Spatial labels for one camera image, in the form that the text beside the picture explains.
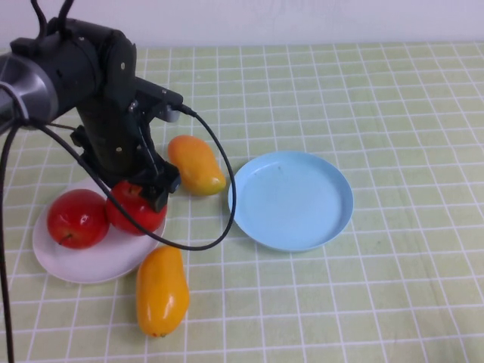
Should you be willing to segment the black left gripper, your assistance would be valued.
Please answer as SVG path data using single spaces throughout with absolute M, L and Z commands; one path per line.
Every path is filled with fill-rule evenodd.
M 77 111 L 82 125 L 70 137 L 82 149 L 81 159 L 110 188 L 123 180 L 140 185 L 149 207 L 160 212 L 181 185 L 181 175 L 156 152 L 147 113 L 136 101 L 124 108 L 86 101 Z

